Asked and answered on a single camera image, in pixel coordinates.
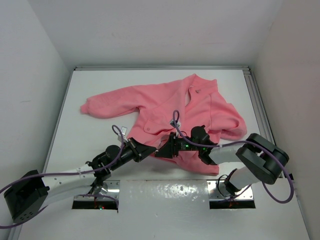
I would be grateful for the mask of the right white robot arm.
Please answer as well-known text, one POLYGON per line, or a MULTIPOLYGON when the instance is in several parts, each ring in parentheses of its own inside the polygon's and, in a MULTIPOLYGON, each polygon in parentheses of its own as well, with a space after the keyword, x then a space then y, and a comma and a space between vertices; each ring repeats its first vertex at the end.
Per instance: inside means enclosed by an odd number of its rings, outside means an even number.
POLYGON ((191 151, 197 152, 198 158, 207 166, 243 163, 242 168, 232 170, 223 182, 216 184, 219 194, 227 199, 258 182, 273 185, 289 161, 287 153, 257 133, 250 134, 244 141, 218 144, 210 140, 204 126, 193 127, 189 137, 170 133, 155 156, 172 159, 181 152, 191 151))

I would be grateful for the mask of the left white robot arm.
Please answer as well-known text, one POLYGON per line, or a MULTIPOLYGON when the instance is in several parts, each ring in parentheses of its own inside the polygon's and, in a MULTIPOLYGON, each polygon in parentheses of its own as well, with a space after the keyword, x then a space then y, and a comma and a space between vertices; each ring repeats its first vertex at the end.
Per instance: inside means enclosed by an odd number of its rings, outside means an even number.
POLYGON ((89 195, 111 176, 111 172, 133 160, 140 162, 157 149, 129 138, 121 146, 110 145, 83 166, 58 173, 27 172, 1 192, 15 227, 43 211, 48 205, 76 195, 89 195))

